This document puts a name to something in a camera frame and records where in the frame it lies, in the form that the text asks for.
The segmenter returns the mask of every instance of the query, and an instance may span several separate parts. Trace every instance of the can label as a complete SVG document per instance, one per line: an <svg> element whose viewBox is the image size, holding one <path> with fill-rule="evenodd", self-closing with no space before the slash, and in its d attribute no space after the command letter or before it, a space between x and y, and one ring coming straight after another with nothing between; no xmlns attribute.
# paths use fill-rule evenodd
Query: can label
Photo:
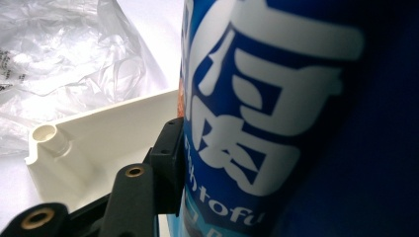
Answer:
<svg viewBox="0 0 419 237"><path fill-rule="evenodd" d="M269 231L281 187L342 94L342 69L360 57L363 34L261 0L186 1L184 17L187 233Z"/></svg>

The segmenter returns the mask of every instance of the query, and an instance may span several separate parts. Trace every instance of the white kanji character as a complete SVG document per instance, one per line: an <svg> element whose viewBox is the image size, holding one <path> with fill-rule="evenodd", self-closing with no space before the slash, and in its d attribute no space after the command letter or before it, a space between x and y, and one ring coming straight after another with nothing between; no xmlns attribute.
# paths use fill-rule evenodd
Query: white kanji character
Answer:
<svg viewBox="0 0 419 237"><path fill-rule="evenodd" d="M211 130L204 134L206 122ZM192 101L193 143L202 160L224 169L238 187L254 196L267 196L278 190L293 169L299 150L290 145L261 139L242 130L244 121L230 115L216 117L198 98ZM207 145L200 150L202 141ZM261 154L251 157L249 150ZM255 174L250 180L245 170Z"/></svg>
<svg viewBox="0 0 419 237"><path fill-rule="evenodd" d="M240 112L246 122L280 135L298 135L309 129L331 95L339 95L341 69L308 66L292 69L251 55L241 49L235 51L238 70L246 76L281 88L281 94L269 113L261 112L261 93L250 82L233 76L233 90L244 103Z"/></svg>

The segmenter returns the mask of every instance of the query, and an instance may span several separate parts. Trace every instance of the clear plastic bag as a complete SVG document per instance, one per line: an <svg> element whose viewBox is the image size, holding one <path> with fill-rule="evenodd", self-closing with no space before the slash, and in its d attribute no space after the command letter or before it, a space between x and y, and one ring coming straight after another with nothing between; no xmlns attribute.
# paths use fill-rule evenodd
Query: clear plastic bag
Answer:
<svg viewBox="0 0 419 237"><path fill-rule="evenodd" d="M0 157L29 129L168 87L116 0L0 2Z"/></svg>

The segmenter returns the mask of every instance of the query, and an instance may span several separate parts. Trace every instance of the blue can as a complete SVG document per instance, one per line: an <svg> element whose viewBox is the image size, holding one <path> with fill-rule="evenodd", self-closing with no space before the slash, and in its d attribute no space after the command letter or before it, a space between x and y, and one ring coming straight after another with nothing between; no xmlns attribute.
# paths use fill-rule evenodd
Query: blue can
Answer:
<svg viewBox="0 0 419 237"><path fill-rule="evenodd" d="M388 45L379 23L394 6L381 7L186 1L181 235L286 233L284 213L359 105L372 55Z"/></svg>

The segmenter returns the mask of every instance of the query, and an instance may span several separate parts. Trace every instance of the plastic bag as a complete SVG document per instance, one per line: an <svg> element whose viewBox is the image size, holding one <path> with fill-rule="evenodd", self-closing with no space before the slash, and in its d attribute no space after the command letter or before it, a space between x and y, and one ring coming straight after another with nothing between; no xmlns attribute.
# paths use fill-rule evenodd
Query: plastic bag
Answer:
<svg viewBox="0 0 419 237"><path fill-rule="evenodd" d="M0 2L0 157L29 129L168 87L116 0Z"/></svg>

